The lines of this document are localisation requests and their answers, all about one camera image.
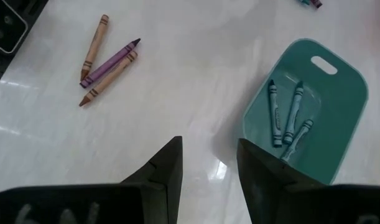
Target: purple crayon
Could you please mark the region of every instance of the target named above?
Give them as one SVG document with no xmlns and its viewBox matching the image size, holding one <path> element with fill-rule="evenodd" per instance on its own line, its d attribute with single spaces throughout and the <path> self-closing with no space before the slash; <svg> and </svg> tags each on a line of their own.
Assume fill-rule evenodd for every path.
<svg viewBox="0 0 380 224">
<path fill-rule="evenodd" d="M 94 72 L 90 73 L 82 82 L 79 83 L 83 88 L 90 86 L 93 82 L 101 78 L 106 72 L 114 65 L 116 65 L 122 58 L 130 53 L 136 45 L 140 42 L 140 38 L 133 40 L 130 44 L 127 44 L 122 50 L 112 56 L 108 61 L 98 67 Z"/>
</svg>

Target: crayon tip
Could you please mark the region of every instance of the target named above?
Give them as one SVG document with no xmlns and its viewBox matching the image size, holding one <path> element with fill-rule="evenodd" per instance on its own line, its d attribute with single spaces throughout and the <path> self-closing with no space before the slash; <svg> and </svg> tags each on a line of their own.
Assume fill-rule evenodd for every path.
<svg viewBox="0 0 380 224">
<path fill-rule="evenodd" d="M 83 81 L 88 74 L 89 74 L 89 70 L 82 69 L 82 71 L 80 73 L 80 80 Z"/>
<path fill-rule="evenodd" d="M 79 106 L 83 106 L 89 102 L 90 102 L 90 99 L 87 96 L 85 96 L 83 97 L 83 100 L 80 102 Z"/>
<path fill-rule="evenodd" d="M 138 38 L 137 40 L 133 40 L 132 43 L 136 46 L 140 42 L 141 38 Z"/>
</svg>

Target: bin handle hole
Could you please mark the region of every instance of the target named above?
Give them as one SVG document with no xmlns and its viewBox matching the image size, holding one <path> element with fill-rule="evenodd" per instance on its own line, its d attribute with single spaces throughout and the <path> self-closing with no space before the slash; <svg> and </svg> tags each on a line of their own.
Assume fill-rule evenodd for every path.
<svg viewBox="0 0 380 224">
<path fill-rule="evenodd" d="M 328 75 L 336 75 L 336 73 L 338 73 L 338 70 L 333 65 L 319 56 L 312 57 L 311 61 L 315 66 L 323 70 Z"/>
</svg>

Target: glossy surface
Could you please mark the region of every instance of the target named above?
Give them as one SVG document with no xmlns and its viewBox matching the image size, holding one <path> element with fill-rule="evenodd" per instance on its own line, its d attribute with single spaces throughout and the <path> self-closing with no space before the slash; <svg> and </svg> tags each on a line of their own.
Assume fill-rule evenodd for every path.
<svg viewBox="0 0 380 224">
<path fill-rule="evenodd" d="M 0 190 L 119 182 L 183 136 L 178 223 L 250 223 L 236 127 L 294 40 L 315 39 L 364 75 L 369 101 L 335 182 L 380 184 L 380 0 L 50 1 L 0 81 Z M 138 37 L 138 60 L 89 106 L 78 86 Z"/>
</svg>

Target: crayon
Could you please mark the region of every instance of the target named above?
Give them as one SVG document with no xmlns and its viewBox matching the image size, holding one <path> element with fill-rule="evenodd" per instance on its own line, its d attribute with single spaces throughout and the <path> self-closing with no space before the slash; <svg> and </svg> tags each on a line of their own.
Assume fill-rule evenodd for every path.
<svg viewBox="0 0 380 224">
<path fill-rule="evenodd" d="M 269 96 L 272 143 L 274 147 L 282 147 L 281 125 L 279 120 L 279 110 L 277 104 L 277 87 L 273 80 L 271 80 L 269 83 Z"/>
<path fill-rule="evenodd" d="M 294 141 L 292 142 L 292 144 L 288 147 L 288 149 L 284 152 L 284 154 L 281 156 L 281 159 L 283 161 L 286 161 L 288 162 L 289 159 L 290 159 L 290 156 L 296 152 L 297 150 L 297 146 L 299 145 L 299 142 L 300 140 L 302 140 L 304 138 L 304 136 L 310 131 L 310 129 L 312 128 L 313 126 L 313 121 L 311 119 L 308 119 L 306 120 L 299 133 L 296 135 Z"/>
<path fill-rule="evenodd" d="M 96 98 L 101 92 L 103 92 L 109 84 L 111 84 L 118 76 L 123 72 L 123 70 L 132 63 L 137 58 L 137 53 L 133 50 L 125 58 L 121 60 L 111 71 L 103 78 L 103 80 L 96 85 L 93 89 L 83 97 L 83 100 L 80 102 L 79 106 L 83 106 L 94 98 Z"/>
<path fill-rule="evenodd" d="M 300 102 L 302 101 L 303 90 L 303 82 L 298 83 L 295 89 L 294 99 L 292 100 L 292 106 L 290 107 L 287 128 L 284 134 L 283 142 L 285 144 L 290 144 L 294 140 L 296 118 L 297 113 L 299 112 Z"/>
<path fill-rule="evenodd" d="M 127 44 L 124 48 L 122 48 L 118 53 L 116 53 L 114 56 L 112 56 L 108 61 L 106 61 L 104 64 L 102 64 L 99 68 L 97 68 L 94 72 L 86 76 L 84 80 L 80 82 L 80 85 L 83 88 L 88 87 L 93 82 L 97 81 L 99 78 L 101 78 L 103 75 L 106 74 L 106 72 L 114 65 L 116 65 L 122 58 L 124 58 L 130 51 L 132 51 L 136 45 L 140 42 L 140 38 L 137 40 L 134 40 Z"/>
<path fill-rule="evenodd" d="M 322 6 L 320 0 L 311 0 L 312 4 L 318 9 Z"/>
<path fill-rule="evenodd" d="M 104 34 L 107 31 L 109 17 L 107 15 L 101 16 L 100 22 L 98 24 L 95 36 L 91 41 L 88 54 L 86 55 L 85 62 L 83 62 L 82 71 L 80 75 L 80 80 L 82 81 L 90 72 L 91 66 L 96 59 L 98 49 L 103 41 Z"/>
<path fill-rule="evenodd" d="M 302 3 L 302 4 L 306 4 L 306 5 L 310 5 L 310 0 L 298 0 L 298 2 Z"/>
</svg>

